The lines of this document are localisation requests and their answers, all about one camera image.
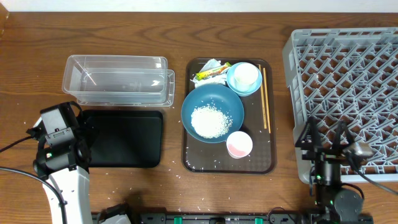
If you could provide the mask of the light blue small bowl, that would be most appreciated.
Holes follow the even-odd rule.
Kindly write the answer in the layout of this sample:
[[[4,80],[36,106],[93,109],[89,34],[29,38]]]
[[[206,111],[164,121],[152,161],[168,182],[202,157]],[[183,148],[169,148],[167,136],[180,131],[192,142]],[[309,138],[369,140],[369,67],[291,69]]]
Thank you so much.
[[[239,96],[249,96],[249,95],[253,94],[255,91],[257,91],[260,88],[262,78],[261,78],[261,74],[260,74],[259,69],[255,66],[257,68],[257,70],[258,70],[258,78],[257,78],[256,82],[250,87],[250,89],[248,91],[239,91],[239,90],[237,90],[236,87],[235,87],[235,82],[234,82],[234,71],[235,71],[236,67],[239,64],[242,64],[242,63],[248,63],[248,62],[236,63],[228,70],[228,72],[227,72],[227,84]]]

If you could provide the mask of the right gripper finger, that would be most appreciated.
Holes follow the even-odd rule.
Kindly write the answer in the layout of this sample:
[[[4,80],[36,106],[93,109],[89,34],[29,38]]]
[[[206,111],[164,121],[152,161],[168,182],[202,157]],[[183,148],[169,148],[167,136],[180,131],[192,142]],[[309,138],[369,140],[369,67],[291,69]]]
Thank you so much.
[[[342,144],[341,143],[341,137],[343,135],[346,135],[346,140],[347,144]],[[338,123],[336,132],[335,132],[335,137],[333,139],[333,144],[332,144],[332,149],[345,149],[348,146],[352,145],[353,143],[353,137],[351,135],[350,130],[347,127],[347,124],[344,121],[340,121]]]
[[[322,149],[321,137],[314,117],[307,119],[303,131],[295,143],[295,147],[311,152],[318,152]]]

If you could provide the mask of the pink white cup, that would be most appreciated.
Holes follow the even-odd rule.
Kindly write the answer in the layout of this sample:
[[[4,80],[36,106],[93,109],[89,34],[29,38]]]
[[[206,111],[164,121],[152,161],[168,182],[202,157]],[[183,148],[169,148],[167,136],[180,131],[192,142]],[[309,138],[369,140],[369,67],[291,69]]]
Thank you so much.
[[[226,140],[228,154],[234,159],[248,156],[253,148],[251,137],[242,131],[231,133]]]

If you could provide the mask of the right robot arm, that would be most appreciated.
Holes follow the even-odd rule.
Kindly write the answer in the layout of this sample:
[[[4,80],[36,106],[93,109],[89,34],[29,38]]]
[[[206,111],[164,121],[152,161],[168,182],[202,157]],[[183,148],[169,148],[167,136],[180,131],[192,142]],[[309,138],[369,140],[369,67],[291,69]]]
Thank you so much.
[[[307,119],[295,143],[305,153],[303,160],[313,162],[314,177],[310,178],[310,194],[315,196],[316,209],[309,210],[303,223],[358,223],[364,194],[358,187],[341,181],[340,165],[348,160],[346,154],[354,139],[346,123],[338,124],[332,146],[322,144],[317,122]]]

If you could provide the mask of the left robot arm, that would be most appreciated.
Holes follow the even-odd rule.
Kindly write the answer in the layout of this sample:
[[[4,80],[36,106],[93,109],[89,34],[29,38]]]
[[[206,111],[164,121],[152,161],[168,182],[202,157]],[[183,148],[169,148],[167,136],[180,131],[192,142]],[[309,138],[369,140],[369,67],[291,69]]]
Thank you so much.
[[[83,110],[74,101],[40,111],[26,133],[38,141],[33,168],[50,205],[53,223],[92,223],[89,200],[91,151]]]

